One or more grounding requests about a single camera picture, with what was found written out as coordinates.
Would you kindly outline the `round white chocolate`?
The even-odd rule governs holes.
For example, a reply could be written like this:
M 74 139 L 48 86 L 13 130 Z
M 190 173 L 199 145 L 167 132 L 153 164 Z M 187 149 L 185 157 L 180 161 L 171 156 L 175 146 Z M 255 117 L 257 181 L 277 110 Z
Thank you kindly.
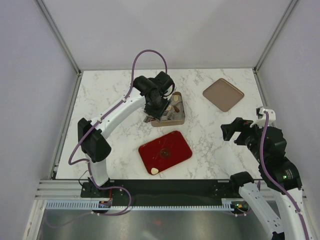
M 174 95 L 173 99 L 174 99 L 175 102 L 178 102 L 179 101 L 179 96 L 178 95 Z

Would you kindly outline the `brown square chocolate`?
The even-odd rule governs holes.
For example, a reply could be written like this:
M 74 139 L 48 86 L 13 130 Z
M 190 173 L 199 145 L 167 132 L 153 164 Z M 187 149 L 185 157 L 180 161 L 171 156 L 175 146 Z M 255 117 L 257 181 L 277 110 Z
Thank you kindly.
M 180 109 L 179 109 L 178 107 L 176 107 L 176 106 L 174 106 L 174 110 L 175 110 L 177 113 L 180 112 Z

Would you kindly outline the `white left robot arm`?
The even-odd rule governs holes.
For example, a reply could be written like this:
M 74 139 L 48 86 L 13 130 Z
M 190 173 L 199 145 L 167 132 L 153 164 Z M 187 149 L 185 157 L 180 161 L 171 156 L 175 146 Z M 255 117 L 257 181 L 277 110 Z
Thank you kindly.
M 143 109 L 148 117 L 160 121 L 171 103 L 169 96 L 175 83 L 165 72 L 161 71 L 154 78 L 139 76 L 131 81 L 128 93 L 107 110 L 91 120 L 82 118 L 78 121 L 78 143 L 82 152 L 88 157 L 88 171 L 92 192 L 98 197 L 105 197 L 110 190 L 107 183 L 106 158 L 111 153 L 107 138 L 129 115 Z

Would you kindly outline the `gold tin lid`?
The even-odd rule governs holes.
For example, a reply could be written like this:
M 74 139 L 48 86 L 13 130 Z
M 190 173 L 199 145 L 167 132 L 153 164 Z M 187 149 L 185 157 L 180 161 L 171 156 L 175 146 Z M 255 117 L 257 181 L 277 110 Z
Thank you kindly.
M 203 91 L 202 95 L 222 112 L 228 112 L 245 96 L 241 90 L 224 78 L 216 80 Z

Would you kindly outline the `white rounded chocolate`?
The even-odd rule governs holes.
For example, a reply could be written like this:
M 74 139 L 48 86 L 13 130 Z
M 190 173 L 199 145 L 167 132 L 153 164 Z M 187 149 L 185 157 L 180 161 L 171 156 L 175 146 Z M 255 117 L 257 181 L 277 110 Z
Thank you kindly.
M 150 170 L 150 173 L 151 173 L 152 175 L 156 175 L 156 174 L 159 173 L 159 170 L 158 170 L 157 168 L 153 167 L 153 168 Z

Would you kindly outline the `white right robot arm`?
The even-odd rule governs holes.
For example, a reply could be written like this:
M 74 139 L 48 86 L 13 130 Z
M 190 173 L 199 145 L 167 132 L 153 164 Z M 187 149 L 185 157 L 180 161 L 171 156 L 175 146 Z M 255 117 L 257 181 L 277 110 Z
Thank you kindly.
M 297 167 L 286 157 L 287 141 L 282 130 L 269 126 L 268 120 L 259 127 L 241 117 L 221 125 L 221 130 L 224 141 L 239 133 L 234 142 L 246 146 L 258 161 L 260 175 L 273 195 L 279 214 L 262 197 L 247 171 L 231 175 L 229 193 L 248 203 L 270 240 L 314 240 L 313 226 L 305 214 L 302 180 Z

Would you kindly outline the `metal tongs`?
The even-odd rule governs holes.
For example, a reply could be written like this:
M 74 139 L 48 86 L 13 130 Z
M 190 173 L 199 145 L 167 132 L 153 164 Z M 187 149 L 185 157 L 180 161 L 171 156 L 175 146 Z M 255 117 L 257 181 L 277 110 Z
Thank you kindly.
M 155 117 L 153 117 L 153 116 L 151 116 L 151 115 L 147 115 L 147 116 L 144 118 L 143 122 L 144 122 L 144 123 L 149 123 L 149 122 L 161 122 L 161 121 L 164 121 L 164 120 L 167 119 L 168 113 L 169 113 L 169 111 L 168 111 L 168 110 L 165 110 L 160 119 L 157 119 L 157 118 L 155 118 Z

